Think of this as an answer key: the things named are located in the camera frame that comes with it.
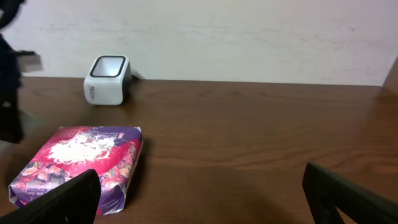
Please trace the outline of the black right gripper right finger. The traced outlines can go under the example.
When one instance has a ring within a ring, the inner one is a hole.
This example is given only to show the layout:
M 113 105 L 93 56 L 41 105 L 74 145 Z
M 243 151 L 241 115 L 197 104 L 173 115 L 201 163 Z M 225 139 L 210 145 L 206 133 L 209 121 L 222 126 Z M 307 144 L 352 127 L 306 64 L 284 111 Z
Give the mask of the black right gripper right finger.
M 316 224 L 343 223 L 342 211 L 356 223 L 397 223 L 397 204 L 314 162 L 302 180 Z

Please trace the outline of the red purple snack bag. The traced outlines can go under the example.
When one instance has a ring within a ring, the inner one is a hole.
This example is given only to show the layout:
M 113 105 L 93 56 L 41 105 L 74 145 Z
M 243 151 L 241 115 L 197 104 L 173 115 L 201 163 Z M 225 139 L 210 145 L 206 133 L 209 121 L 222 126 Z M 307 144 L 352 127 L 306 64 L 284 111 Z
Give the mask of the red purple snack bag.
M 18 207 L 64 182 L 94 169 L 101 184 L 98 215 L 124 209 L 142 149 L 142 131 L 127 126 L 62 127 L 9 184 L 9 200 Z

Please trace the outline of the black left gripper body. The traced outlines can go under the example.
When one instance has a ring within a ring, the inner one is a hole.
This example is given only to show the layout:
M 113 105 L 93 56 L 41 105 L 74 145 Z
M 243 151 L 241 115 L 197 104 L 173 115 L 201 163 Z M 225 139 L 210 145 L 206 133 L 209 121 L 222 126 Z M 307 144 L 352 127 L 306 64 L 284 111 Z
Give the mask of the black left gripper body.
M 42 60 L 34 51 L 14 50 L 1 36 L 1 140 L 18 143 L 24 137 L 18 89 L 23 72 L 42 69 Z

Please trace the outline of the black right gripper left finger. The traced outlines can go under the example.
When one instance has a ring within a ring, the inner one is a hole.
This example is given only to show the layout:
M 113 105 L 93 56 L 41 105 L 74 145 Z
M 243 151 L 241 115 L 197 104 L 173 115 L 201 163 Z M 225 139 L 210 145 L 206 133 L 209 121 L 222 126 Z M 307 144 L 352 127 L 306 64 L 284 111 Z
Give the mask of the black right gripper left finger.
M 100 195 L 97 172 L 89 169 L 2 216 L 1 224 L 93 223 Z

